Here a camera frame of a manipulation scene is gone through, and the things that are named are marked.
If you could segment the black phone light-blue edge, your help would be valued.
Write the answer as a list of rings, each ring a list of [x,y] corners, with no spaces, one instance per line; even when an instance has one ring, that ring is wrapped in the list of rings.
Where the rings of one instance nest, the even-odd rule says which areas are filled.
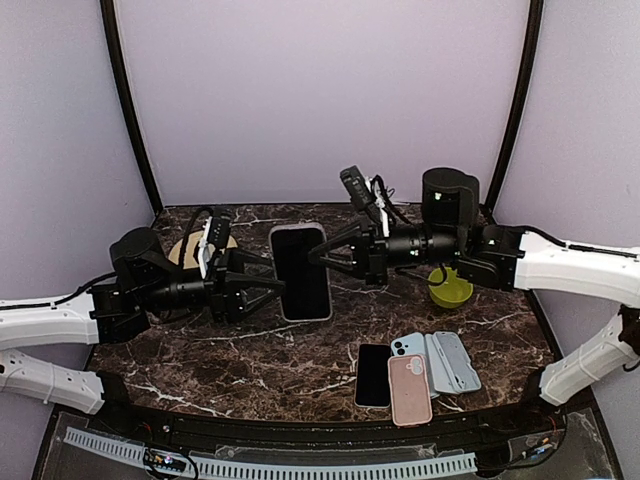
[[[361,344],[356,364],[354,403],[362,408],[388,408],[390,388],[388,384],[388,359],[392,351],[389,345]]]

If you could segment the grey-blue phone case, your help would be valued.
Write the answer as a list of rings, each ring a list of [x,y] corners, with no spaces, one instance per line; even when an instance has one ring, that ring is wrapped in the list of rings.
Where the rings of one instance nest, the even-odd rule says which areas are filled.
[[[481,389],[479,375],[457,333],[426,334],[425,344],[433,386],[438,394],[465,394]]]

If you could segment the pink phone case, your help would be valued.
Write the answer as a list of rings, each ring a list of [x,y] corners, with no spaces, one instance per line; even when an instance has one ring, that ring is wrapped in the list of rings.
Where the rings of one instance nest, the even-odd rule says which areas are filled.
[[[392,421],[397,427],[414,427],[433,418],[425,358],[392,356],[388,360]]]

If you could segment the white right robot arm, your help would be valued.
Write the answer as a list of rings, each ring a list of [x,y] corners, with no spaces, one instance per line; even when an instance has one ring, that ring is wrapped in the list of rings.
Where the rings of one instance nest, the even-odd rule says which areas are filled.
[[[523,402],[510,413],[521,434],[534,432],[575,394],[639,358],[639,251],[560,240],[532,226],[478,222],[479,181],[437,167],[422,175],[419,223],[391,204],[380,176],[366,179],[349,167],[340,179],[362,218],[314,247],[310,262],[369,285],[384,285],[388,271],[452,267],[473,285],[512,291],[555,290],[619,303],[594,337],[527,380]]]

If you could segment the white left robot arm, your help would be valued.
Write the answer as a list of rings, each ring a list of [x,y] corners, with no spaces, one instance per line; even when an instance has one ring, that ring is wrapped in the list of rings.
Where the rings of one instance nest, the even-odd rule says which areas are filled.
[[[126,233],[110,247],[113,270],[56,299],[1,304],[2,390],[94,415],[120,436],[141,427],[123,379],[114,373],[68,369],[22,353],[53,344],[119,344],[150,328],[149,317],[205,309],[216,319],[243,320],[284,293],[283,282],[249,275],[248,264],[269,259],[225,242],[214,246],[207,270],[170,261],[155,231]]]

